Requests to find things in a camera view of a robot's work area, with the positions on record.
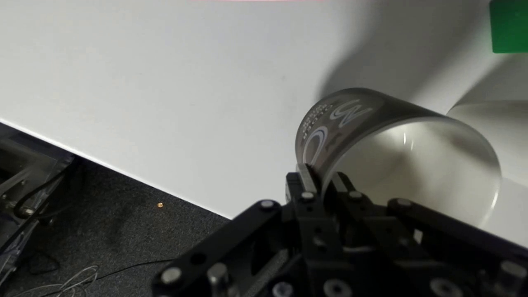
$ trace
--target bolt head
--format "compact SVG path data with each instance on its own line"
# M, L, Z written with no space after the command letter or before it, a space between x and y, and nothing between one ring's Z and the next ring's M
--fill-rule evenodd
M160 281L165 284L165 286L173 286L176 284L178 281L181 279L181 269L178 268L168 268L162 273L162 277Z

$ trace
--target printed design on cup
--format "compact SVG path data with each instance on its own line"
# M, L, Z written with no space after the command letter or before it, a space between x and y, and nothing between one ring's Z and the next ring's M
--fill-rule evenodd
M328 124L337 124L337 129L345 129L348 124L355 122L360 117L365 117L376 111L371 106L363 106L360 99L348 99L346 103L340 104L333 111L330 111L332 104L322 104L315 111L312 111L307 117L307 121L302 124L302 141L304 141L304 150L302 150L302 160L304 164L315 164L318 157L322 155L328 137ZM320 119L327 116L330 111L330 122L323 121L322 126L308 132Z
M371 108L363 109L358 99L351 99L350 103L341 104L340 108L333 109L330 114L332 121L340 121L338 127L346 127L351 121L361 117L363 114L373 112Z
M325 126L315 129L310 134L308 141L304 145L304 152L302 152L302 159L304 159L305 164L317 162L317 159L320 157L320 154L323 150L323 145L325 145L327 139L328 139L328 129ZM312 149L315 152L310 154L312 159L308 160L307 154L308 154L308 149L310 149L312 144L315 145L315 149Z

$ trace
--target cup rim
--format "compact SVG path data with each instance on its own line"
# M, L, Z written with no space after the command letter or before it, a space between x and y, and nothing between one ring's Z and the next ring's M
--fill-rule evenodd
M360 142L363 141L368 141L368 139L373 139L383 132L388 132L394 127L401 127L401 126L407 126L407 124L419 124L419 122L436 122L436 124L445 124L445 126L452 126L454 129L462 129L464 132L467 134L472 134L475 136L475 139L478 139L480 142L480 149L490 157L490 162L492 162L492 174L495 175L493 177L493 188L495 188L495 195L492 198L492 203L490 203L490 208L487 208L487 211L482 215L482 218L478 218L475 223L475 226L483 226L485 221L490 218L495 205L497 205L497 200L498 200L498 193L500 193L500 182L502 182L502 169L500 169L500 160L498 160L498 155L493 149L493 145L473 127L470 127L469 124L465 122L460 122L457 119L452 119L452 117L431 117L431 116L424 116L424 117L411 117L411 119L403 119L403 121L394 121L391 124L386 124L386 126L381 126L381 127L376 127L374 131L368 131L358 137L355 137L351 142L348 142L346 145L343 145L341 149L341 154L338 159L335 159L333 162L330 162L328 165L328 170L325 174L325 177L320 177L322 178L322 190L323 193L327 192L328 185L330 185L330 175L333 175L337 172L337 167L338 164L346 157L346 154Z

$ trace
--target screw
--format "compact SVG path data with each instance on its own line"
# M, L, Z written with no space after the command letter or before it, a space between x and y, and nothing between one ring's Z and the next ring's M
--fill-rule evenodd
M500 269L516 279L525 279L526 277L526 269L516 263L503 261L500 264Z
M277 282L271 292L274 297L294 297L294 286L289 282Z
M351 297L350 286L340 279L328 279L323 284L323 292L327 297Z
M266 210L267 210L267 208L272 208L274 205L275 205L275 203L271 202L271 200L262 200L262 202L261 202L261 208L266 208Z
M429 287L437 297L464 297L462 289L447 279L440 279L440 277L432 279L429 282Z
M163 273L162 273L162 282L165 284L165 286L173 286L173 284L176 284L180 279L181 279L181 269L178 269L178 268L168 268L168 269L165 269Z
M398 198L396 203L398 203L399 207L404 207L404 208L412 207L412 203L411 203L409 200L403 200L403 198Z
M353 198L353 200L358 200L361 198L363 195L360 192L348 192L348 197Z
M315 195L312 193L312 192L302 192L302 195L300 195L304 200L313 200L315 198Z

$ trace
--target hole in bracket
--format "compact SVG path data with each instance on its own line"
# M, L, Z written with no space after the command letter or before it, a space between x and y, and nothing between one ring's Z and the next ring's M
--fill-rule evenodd
M206 254L196 253L196 254L191 256L191 264L201 266L201 264L205 264L206 259L208 259Z

